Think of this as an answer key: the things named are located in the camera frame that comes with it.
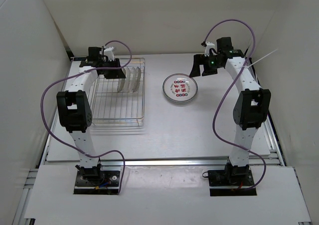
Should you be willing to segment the clear glass plate front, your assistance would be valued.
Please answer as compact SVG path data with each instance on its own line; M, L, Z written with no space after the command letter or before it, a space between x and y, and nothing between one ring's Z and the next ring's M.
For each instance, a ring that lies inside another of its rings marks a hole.
M123 91L124 86L125 86L125 79L124 78L120 78L118 81L118 87L117 87L117 92L120 93Z

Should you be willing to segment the green rim dotted plate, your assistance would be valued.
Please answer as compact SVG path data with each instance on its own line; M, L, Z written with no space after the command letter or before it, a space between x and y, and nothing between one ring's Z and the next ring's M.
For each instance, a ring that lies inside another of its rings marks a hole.
M188 75L175 73L164 80L162 90L169 101L183 104L190 102L196 97L198 85L196 81Z

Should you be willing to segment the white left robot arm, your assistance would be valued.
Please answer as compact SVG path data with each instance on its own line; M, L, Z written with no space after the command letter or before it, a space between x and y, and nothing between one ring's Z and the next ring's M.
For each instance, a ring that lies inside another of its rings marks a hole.
M69 132L75 147L79 149L80 164L76 168L87 175L88 181L99 185L104 181L104 172L100 170L100 159L93 158L95 149L89 127L92 124L92 111L88 93L99 75L106 78L125 78L119 68L120 60L114 57L113 47L89 47L89 55L79 65L79 75L65 91L58 92L57 107L59 121Z

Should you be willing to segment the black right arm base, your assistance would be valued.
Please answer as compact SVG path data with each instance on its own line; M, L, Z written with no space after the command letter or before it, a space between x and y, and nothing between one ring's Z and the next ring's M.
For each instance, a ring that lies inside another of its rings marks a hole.
M249 165L238 167L227 163L223 170L208 170L202 173L202 177L208 179L211 197L257 195Z

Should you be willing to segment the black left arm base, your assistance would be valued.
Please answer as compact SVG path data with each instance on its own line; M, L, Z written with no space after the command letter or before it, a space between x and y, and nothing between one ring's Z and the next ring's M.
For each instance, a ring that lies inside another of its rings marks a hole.
M87 178L77 172L73 194L75 195L118 195L120 170L102 170L100 178Z

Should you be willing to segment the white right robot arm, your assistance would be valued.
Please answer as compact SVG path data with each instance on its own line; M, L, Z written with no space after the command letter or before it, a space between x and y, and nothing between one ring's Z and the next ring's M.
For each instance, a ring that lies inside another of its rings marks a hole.
M224 68L233 79L232 86L237 88L238 99L233 109L233 120L236 124L236 134L233 149L228 162L233 166L224 172L224 180L230 185L237 184L242 179L238 168L249 164L249 152L258 129L267 119L271 92L263 89L249 71L246 58L241 50L234 49L230 37L222 37L217 43L203 42L203 54L193 57L190 77L209 76L217 74Z

